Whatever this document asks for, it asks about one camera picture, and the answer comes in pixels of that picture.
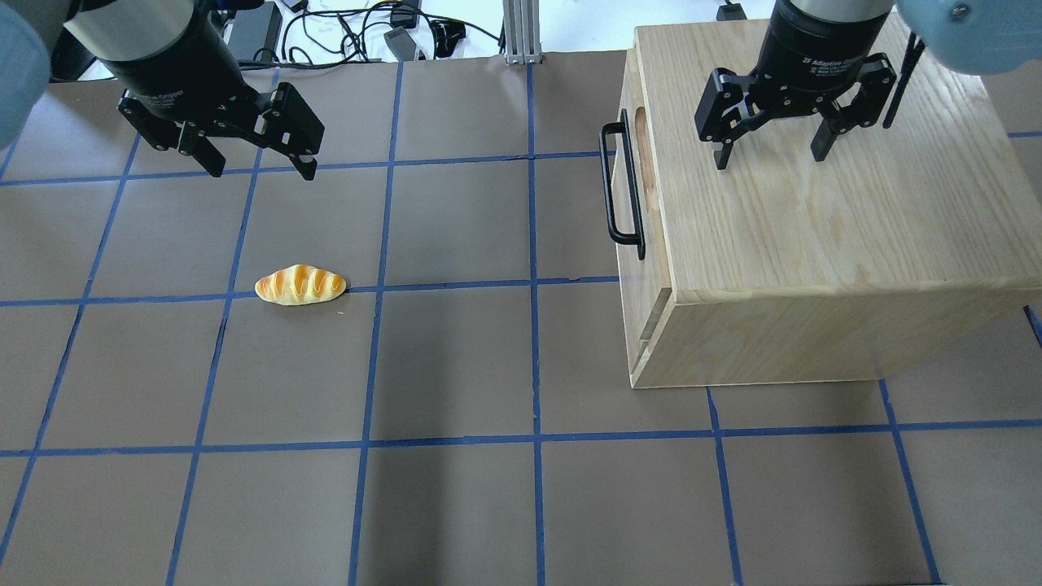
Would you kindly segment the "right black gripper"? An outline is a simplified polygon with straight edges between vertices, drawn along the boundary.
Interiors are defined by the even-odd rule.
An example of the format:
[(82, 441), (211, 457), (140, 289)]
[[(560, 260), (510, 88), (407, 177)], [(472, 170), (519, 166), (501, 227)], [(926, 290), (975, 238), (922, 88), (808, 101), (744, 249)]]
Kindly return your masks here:
[(734, 143), (769, 115), (822, 115), (810, 146), (815, 162), (838, 137), (878, 122), (896, 74), (885, 53), (870, 54), (890, 1), (777, 1), (751, 74), (714, 69), (694, 115), (700, 141), (725, 170)]

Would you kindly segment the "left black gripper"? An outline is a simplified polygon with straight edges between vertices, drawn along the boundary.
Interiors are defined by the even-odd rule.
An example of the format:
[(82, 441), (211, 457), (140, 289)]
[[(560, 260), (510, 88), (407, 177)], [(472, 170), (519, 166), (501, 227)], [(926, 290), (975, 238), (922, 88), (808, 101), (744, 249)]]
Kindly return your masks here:
[(210, 177), (226, 160), (209, 136), (234, 137), (316, 177), (325, 126), (290, 82), (260, 95), (208, 18), (208, 2), (96, 2), (94, 55), (127, 90), (119, 112), (146, 144), (193, 158)]

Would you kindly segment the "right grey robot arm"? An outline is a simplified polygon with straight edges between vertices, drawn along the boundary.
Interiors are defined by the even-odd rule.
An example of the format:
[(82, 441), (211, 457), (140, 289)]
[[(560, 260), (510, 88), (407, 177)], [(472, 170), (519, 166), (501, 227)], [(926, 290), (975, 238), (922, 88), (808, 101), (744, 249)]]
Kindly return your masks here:
[(1038, 1), (777, 1), (746, 75), (718, 68), (694, 115), (727, 167), (733, 145), (773, 120), (821, 116), (822, 162), (855, 127), (892, 126), (923, 53), (967, 75), (1011, 72), (1041, 55)]

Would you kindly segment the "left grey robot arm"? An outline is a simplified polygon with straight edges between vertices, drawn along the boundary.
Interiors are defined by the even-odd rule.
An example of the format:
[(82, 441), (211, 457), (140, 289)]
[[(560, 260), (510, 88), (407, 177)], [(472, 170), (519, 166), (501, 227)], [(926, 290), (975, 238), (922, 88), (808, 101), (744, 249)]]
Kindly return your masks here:
[(213, 11), (255, 10), (257, 1), (4, 1), (1, 4), (1, 142), (10, 147), (47, 89), (51, 56), (67, 31), (104, 64), (125, 93), (124, 119), (156, 150), (225, 169), (212, 138), (241, 138), (315, 178), (323, 123), (294, 86), (247, 86)]

